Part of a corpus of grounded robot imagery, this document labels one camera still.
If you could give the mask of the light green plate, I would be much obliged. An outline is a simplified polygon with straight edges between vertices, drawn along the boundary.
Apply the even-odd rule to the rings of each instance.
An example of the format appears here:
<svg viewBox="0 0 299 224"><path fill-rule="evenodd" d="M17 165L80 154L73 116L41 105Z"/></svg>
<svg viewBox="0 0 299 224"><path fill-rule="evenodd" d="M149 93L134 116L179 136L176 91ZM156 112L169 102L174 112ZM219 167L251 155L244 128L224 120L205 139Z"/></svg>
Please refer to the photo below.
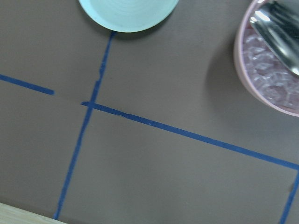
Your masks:
<svg viewBox="0 0 299 224"><path fill-rule="evenodd" d="M97 24L116 32L147 30L166 19L177 0L80 0L84 12Z"/></svg>

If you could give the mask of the pink bowl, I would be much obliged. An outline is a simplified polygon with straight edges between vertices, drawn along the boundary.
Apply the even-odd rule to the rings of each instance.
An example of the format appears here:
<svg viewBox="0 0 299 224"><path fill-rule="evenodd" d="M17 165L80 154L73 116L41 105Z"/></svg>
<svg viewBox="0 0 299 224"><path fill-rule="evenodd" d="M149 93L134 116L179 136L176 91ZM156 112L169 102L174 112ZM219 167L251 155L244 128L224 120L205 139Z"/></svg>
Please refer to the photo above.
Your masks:
<svg viewBox="0 0 299 224"><path fill-rule="evenodd" d="M236 73L245 87L245 89L257 100L262 102L264 105L267 105L268 107L279 111L281 113L298 117L299 116L299 111L298 110L293 110L284 106L276 106L269 101L267 101L254 87L252 82L250 81L249 75L246 70L245 62L244 62L244 57L243 57L243 40L244 40L244 34L245 30L249 28L249 18L251 17L251 14L256 11L259 7L264 5L267 0L253 0L250 5L248 6L241 23L237 29L236 35L235 35L235 40L234 40L234 50L233 50L233 58L234 58L234 66Z"/></svg>

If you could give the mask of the steel ice scoop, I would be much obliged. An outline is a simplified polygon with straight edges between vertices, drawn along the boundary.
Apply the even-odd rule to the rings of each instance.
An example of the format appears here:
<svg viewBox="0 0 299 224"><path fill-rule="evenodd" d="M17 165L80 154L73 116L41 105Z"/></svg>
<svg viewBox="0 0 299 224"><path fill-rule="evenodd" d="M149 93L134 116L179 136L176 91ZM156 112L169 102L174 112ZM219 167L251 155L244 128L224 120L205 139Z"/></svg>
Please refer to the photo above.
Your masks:
<svg viewBox="0 0 299 224"><path fill-rule="evenodd" d="M298 76L299 2L265 0L253 10L249 22L278 60Z"/></svg>

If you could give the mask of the bamboo cutting board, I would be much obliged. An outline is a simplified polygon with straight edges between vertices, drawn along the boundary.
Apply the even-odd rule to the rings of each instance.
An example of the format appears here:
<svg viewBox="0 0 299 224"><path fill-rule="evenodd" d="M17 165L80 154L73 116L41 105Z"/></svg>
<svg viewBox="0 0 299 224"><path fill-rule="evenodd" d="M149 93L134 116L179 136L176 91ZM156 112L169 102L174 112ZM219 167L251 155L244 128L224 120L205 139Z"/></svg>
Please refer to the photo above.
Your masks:
<svg viewBox="0 0 299 224"><path fill-rule="evenodd" d="M10 205L0 204L1 224L64 224L52 218L38 215Z"/></svg>

